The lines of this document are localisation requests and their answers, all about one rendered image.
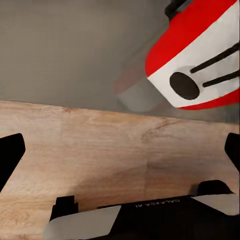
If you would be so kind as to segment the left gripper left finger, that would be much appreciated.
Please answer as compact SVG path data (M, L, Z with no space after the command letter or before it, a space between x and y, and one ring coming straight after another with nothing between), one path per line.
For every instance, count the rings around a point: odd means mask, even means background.
M0 192L26 151L21 133L0 138Z

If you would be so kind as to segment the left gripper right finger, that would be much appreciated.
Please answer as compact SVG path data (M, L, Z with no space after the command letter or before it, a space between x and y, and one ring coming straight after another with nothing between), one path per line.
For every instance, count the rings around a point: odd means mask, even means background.
M224 150L240 172L240 135L229 133L225 142Z

